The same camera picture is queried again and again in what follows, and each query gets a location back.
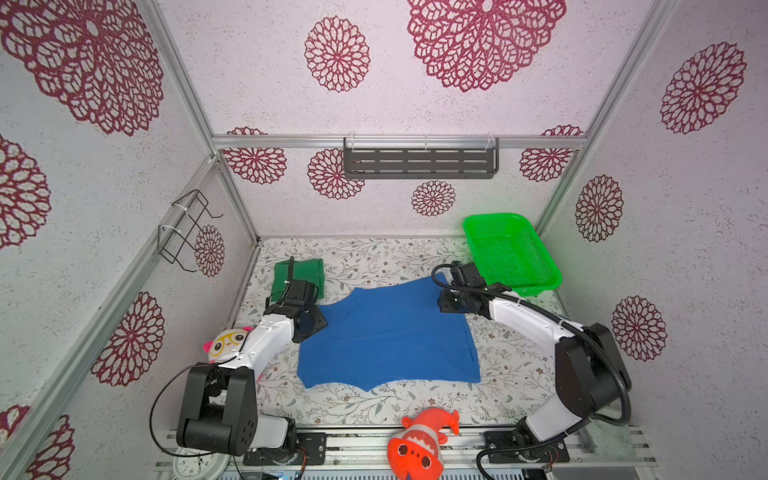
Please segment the green tank top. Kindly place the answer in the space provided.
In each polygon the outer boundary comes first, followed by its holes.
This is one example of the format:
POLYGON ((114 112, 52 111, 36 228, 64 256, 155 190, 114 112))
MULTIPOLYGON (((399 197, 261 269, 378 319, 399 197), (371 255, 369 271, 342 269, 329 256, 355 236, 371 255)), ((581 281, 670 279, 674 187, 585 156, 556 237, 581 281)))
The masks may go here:
MULTIPOLYGON (((289 261, 281 261, 273 267, 273 283, 270 292, 270 301, 276 303, 286 288, 288 277, 289 261)), ((317 289, 317 298, 324 297, 325 272, 322 259, 310 259, 304 261, 295 261, 293 268, 293 279, 304 280, 313 283, 317 289)))

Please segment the blue tank top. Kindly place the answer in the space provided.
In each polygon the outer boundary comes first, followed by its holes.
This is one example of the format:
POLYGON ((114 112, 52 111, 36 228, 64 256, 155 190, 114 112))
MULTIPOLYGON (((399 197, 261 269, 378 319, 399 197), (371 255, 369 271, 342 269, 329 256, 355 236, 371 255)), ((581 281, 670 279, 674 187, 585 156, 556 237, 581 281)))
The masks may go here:
POLYGON ((340 383, 370 391, 395 381, 478 383, 478 352, 466 316, 443 313, 429 278, 355 288, 320 307, 328 326, 301 343, 306 388, 340 383))

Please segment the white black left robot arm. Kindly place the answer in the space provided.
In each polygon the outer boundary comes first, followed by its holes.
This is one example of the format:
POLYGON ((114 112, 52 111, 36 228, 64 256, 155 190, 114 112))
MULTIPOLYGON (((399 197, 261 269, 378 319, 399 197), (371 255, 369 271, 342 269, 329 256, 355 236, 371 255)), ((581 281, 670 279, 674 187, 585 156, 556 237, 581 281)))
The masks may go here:
POLYGON ((278 462, 291 459, 298 449, 295 422, 259 413, 257 379, 287 345, 327 326, 317 306, 273 305, 258 325, 227 330, 209 342, 209 361, 192 366, 186 377, 177 444, 232 456, 262 450, 278 462))

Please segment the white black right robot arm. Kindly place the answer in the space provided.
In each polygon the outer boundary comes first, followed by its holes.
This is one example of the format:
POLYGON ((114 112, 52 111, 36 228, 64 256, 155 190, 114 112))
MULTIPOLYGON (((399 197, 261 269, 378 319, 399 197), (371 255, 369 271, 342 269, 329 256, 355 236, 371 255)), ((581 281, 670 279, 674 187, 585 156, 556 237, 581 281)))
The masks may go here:
POLYGON ((438 305, 443 312, 477 314, 500 323, 554 359, 555 391, 518 422, 517 448, 557 443, 593 421, 629 423, 631 380, 609 329, 572 322, 496 287, 436 284, 442 288, 438 305))

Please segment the bright green plastic basket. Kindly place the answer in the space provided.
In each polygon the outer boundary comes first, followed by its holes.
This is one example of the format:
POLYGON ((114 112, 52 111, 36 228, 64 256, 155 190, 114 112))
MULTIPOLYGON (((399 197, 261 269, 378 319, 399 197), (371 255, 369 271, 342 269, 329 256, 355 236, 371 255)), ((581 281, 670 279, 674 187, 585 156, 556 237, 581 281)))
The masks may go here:
POLYGON ((535 297, 562 285, 560 269, 525 217, 513 213, 472 215, 462 227, 471 258, 487 283, 501 283, 523 297, 535 297))

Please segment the pink striped plush toy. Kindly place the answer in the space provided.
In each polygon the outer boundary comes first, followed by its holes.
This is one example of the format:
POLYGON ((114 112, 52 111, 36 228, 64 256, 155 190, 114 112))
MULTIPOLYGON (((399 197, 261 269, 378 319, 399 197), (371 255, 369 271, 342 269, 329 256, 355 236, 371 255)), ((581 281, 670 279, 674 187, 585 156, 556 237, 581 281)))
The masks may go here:
POLYGON ((210 364, 241 362, 242 365, 253 369, 249 349, 249 335, 253 330, 252 326, 227 329, 214 340, 205 343, 203 350, 208 355, 208 362, 210 364))

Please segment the red fish plush toy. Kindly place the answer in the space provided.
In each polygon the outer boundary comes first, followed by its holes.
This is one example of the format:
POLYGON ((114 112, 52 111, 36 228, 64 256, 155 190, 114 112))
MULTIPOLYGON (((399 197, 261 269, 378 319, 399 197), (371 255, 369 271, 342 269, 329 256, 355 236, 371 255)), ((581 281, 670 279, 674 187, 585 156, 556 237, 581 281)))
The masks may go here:
POLYGON ((414 418, 402 420, 404 430, 395 434, 387 445, 387 458, 392 472, 400 480, 437 480, 444 471, 440 447, 448 437, 442 433, 450 428, 454 435, 460 433, 460 415, 429 408, 414 418))

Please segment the white alarm clock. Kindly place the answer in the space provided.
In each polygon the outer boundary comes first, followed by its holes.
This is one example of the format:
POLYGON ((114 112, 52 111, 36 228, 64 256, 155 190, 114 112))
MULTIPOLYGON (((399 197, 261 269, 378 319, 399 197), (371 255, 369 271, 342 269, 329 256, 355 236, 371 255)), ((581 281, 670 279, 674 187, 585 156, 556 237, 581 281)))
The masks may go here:
POLYGON ((230 459, 231 457, 227 454, 179 447, 173 457, 173 478, 215 480, 227 470, 230 459))

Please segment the light green folded cloth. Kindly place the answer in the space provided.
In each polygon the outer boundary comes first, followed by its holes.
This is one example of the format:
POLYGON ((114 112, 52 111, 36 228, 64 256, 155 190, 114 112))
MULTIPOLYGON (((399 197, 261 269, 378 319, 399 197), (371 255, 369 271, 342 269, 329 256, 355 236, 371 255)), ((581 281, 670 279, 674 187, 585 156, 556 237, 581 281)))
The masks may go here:
POLYGON ((635 456, 630 430, 605 422, 592 422, 578 431, 584 447, 595 455, 628 459, 635 456))

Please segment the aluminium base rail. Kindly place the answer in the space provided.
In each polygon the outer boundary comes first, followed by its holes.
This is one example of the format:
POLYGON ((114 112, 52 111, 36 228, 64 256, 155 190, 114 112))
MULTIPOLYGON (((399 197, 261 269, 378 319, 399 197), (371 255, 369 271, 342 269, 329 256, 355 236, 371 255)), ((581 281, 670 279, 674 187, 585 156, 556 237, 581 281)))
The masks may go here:
MULTIPOLYGON (((387 444, 396 427, 304 428, 299 431, 300 446, 309 453, 305 479, 392 479, 387 460, 387 444)), ((593 438, 577 433, 559 441, 534 457, 520 451, 498 453, 499 441, 511 440, 512 429, 503 426, 462 426, 460 434, 445 431, 447 443, 441 446, 444 479, 482 479, 476 456, 482 459, 485 473, 495 479, 659 479, 657 461, 638 427, 629 429, 621 443, 630 449, 626 456, 608 452, 593 438)))

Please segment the dark grey wall shelf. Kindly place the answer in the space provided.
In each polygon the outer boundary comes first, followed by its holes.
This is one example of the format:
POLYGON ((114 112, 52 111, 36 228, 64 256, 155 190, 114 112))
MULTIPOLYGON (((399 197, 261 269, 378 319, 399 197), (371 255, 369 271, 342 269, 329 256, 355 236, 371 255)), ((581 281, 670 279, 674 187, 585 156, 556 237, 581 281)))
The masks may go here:
POLYGON ((487 180, 499 171, 499 148, 356 147, 344 138, 342 167, 353 180, 487 180))

